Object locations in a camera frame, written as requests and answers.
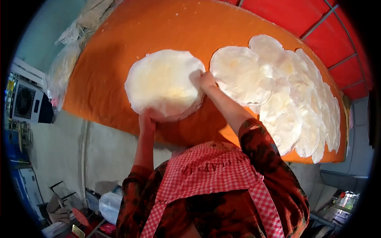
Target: red patterned shirt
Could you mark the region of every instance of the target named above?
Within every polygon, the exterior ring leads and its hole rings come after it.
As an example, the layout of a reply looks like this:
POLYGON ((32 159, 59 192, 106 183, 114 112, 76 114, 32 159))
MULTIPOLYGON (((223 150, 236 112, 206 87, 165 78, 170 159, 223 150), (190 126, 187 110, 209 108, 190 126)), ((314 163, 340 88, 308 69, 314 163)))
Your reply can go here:
MULTIPOLYGON (((239 129, 242 151, 264 176, 286 237, 299 237, 309 221, 307 197, 294 173, 280 158, 273 139, 256 119, 239 129)), ((227 149, 223 143, 212 146, 227 149)), ((168 161, 154 171, 133 166, 123 181, 123 200, 117 220, 117 237, 139 237, 155 203, 168 161)), ((192 196, 170 203, 156 237, 179 237, 194 223, 201 237, 265 237, 265 231, 247 190, 192 196)))

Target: woman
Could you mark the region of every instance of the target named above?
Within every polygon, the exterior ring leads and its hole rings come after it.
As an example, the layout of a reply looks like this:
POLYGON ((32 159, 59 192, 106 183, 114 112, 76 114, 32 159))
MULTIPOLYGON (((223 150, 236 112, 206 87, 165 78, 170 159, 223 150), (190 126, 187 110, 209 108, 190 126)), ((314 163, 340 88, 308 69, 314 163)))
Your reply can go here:
POLYGON ((196 82, 239 137, 241 148, 207 142, 153 168, 155 122, 139 116, 134 165, 123 182, 118 237, 299 237, 307 197, 265 127, 219 90, 196 82))

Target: red canopy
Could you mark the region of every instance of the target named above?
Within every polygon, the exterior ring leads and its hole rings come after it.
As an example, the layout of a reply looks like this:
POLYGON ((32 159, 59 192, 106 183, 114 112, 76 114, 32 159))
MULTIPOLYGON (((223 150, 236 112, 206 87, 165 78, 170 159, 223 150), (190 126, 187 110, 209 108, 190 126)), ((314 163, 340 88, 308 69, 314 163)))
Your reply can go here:
POLYGON ((360 39, 336 0, 230 0, 304 41, 351 100, 368 95, 371 72, 360 39))

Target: checkered fabric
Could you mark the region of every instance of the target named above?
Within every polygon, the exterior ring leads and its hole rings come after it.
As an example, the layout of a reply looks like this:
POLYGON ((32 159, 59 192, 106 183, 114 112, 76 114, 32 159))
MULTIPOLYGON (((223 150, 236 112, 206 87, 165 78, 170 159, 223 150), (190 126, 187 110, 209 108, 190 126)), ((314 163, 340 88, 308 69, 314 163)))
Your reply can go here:
POLYGON ((263 183, 240 148, 211 143, 192 147, 168 162, 155 205, 141 237, 153 237, 167 204, 194 195, 248 189, 259 212, 267 237, 284 237, 275 205, 263 183))
POLYGON ((284 237, 278 211, 265 184, 260 182, 256 187, 249 188, 249 193, 262 220, 267 237, 284 237))

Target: red stool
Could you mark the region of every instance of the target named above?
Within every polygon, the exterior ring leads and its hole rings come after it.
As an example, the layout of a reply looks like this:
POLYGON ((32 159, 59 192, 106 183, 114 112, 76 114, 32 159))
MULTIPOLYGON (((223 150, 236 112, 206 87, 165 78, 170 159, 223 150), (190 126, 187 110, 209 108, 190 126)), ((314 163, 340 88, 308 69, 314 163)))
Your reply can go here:
POLYGON ((90 223, 89 223, 89 220, 87 219, 87 217, 80 211, 78 210, 77 208, 72 208, 72 211, 73 211, 73 214, 75 216, 75 218, 84 226, 89 226, 90 223))

